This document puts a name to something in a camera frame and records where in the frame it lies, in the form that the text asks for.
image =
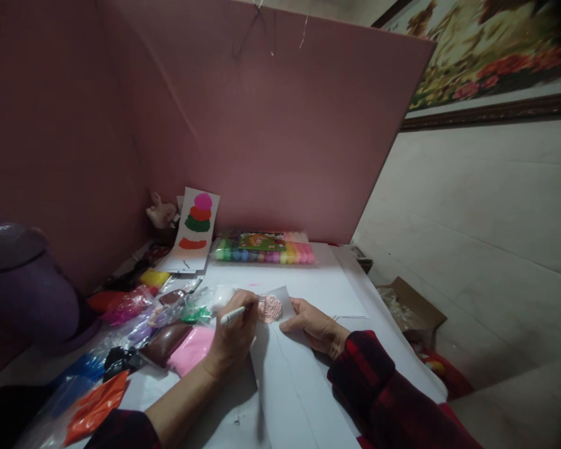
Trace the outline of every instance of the card with colored shapes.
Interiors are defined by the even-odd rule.
[[[185,188],[175,245],[157,270],[179,273],[204,269],[219,202],[218,195]]]

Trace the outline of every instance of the hand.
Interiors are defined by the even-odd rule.
[[[279,329],[282,332],[303,329],[313,349],[335,360],[345,349],[350,332],[305,299],[291,298],[291,303],[297,315],[282,322]]]
[[[257,322],[258,296],[247,290],[237,290],[229,303],[216,314],[216,333],[208,355],[204,359],[204,368],[221,379],[234,365],[242,362],[254,340]],[[246,310],[228,326],[220,325],[220,318],[241,306]]]

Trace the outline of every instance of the white pen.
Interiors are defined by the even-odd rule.
[[[246,310],[245,307],[241,306],[239,307],[239,309],[235,309],[233,311],[228,312],[222,318],[220,318],[220,325],[223,327],[228,326],[230,323],[235,321],[238,317],[243,315],[243,312],[245,312],[245,310]]]

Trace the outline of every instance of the red flowers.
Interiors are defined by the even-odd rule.
[[[537,54],[532,60],[534,70],[532,72],[540,72],[541,70],[549,70],[561,64],[561,47],[551,48],[543,53]]]
[[[453,95],[453,99],[455,100],[465,100],[466,98],[475,95],[478,90],[480,90],[480,85],[475,82],[467,83],[460,87],[457,92]]]
[[[541,72],[542,70],[553,69],[561,64],[561,47],[554,47],[542,53],[536,54],[533,57],[530,55],[514,54],[506,58],[496,60],[487,64],[476,74],[477,79],[482,79],[487,76],[503,76],[519,72],[522,69],[533,69],[532,72]],[[485,89],[492,87],[497,81],[493,81],[487,85],[489,80],[486,80],[482,87]]]
[[[483,89],[490,89],[492,86],[496,85],[498,82],[499,82],[499,77],[497,75],[493,75],[482,83],[482,88]]]
[[[532,58],[528,55],[514,54],[486,65],[476,74],[476,77],[480,79],[492,74],[509,75],[530,67],[531,62]]]

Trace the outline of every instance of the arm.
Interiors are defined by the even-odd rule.
[[[86,449],[175,448],[206,404],[224,383],[226,374],[247,357],[256,333],[258,297],[238,290],[218,313],[208,355],[188,375],[158,399],[145,414],[114,410],[98,428]],[[227,327],[220,317],[241,306],[247,310]]]
[[[374,332],[349,333],[307,301],[292,302],[297,315],[280,329],[303,329],[312,348],[334,360],[328,379],[376,447],[480,448],[395,370]]]

